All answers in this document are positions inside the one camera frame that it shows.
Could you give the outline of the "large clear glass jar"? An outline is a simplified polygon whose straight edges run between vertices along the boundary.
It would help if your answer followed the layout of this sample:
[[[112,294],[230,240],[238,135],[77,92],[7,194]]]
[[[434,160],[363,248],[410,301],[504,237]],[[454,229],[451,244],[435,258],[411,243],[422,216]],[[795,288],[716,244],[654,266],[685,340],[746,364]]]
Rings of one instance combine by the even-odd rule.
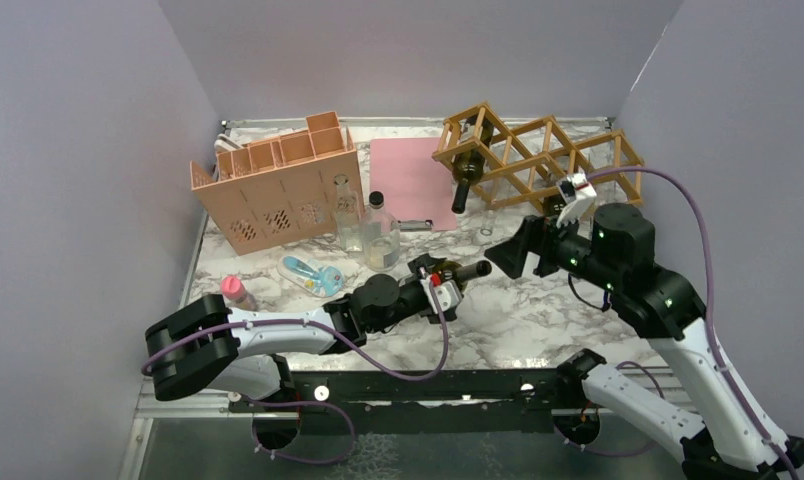
[[[397,219],[386,209],[382,192],[372,191],[369,194],[360,230],[366,265],[376,272],[393,269],[400,258],[400,227]]]

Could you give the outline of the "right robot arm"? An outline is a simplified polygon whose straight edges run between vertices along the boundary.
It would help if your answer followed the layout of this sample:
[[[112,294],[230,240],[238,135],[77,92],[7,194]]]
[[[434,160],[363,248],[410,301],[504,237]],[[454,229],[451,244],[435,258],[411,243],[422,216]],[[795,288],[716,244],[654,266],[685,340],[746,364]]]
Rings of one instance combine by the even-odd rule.
[[[803,438],[780,429],[750,393],[735,397],[731,364],[708,340],[704,302],[684,276],[656,263],[654,226],[636,207],[598,208],[589,237],[529,216],[485,253],[513,279],[529,254],[538,256],[537,276],[562,270],[603,289],[617,316],[663,357],[692,406],[651,393],[588,349],[557,369],[563,404],[611,410],[673,456],[689,479],[776,479],[804,464]]]

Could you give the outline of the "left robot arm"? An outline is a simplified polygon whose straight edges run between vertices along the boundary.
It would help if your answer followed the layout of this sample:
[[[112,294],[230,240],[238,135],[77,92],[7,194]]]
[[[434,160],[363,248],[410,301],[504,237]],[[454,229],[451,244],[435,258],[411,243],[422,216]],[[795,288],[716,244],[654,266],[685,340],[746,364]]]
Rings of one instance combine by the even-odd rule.
[[[352,292],[298,313],[263,313],[227,306],[206,294],[149,327],[148,359],[141,372],[153,380],[159,401],[204,389],[246,393],[276,411],[291,401],[292,384],[273,356],[354,352],[371,334],[387,333],[413,317],[445,327],[456,319],[466,284],[492,271],[489,261],[462,266],[423,254],[398,280],[374,274]]]

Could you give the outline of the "clear glass bottle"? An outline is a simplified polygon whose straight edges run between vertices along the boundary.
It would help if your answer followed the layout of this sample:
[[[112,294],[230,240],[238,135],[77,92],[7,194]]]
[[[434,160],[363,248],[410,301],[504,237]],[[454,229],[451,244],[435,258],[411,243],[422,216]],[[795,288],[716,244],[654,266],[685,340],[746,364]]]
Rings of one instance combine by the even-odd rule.
[[[362,202],[358,192],[352,187],[345,174],[334,177],[336,188],[334,217],[341,248],[350,254],[363,250],[360,223]]]

